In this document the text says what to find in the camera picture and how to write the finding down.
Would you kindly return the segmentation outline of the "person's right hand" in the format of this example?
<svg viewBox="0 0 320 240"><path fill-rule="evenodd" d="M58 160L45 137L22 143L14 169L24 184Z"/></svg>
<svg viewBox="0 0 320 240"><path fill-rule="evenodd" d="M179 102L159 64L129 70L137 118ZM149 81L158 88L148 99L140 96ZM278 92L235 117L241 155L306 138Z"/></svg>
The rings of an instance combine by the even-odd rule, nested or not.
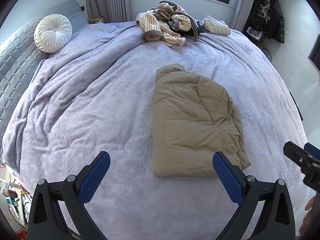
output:
<svg viewBox="0 0 320 240"><path fill-rule="evenodd" d="M308 211L308 213L305 215L302 225L299 229L300 236L304 236L307 233L308 228L311 224L312 208L315 204L315 199L316 199L316 196L313 196L305 206L304 210Z"/></svg>

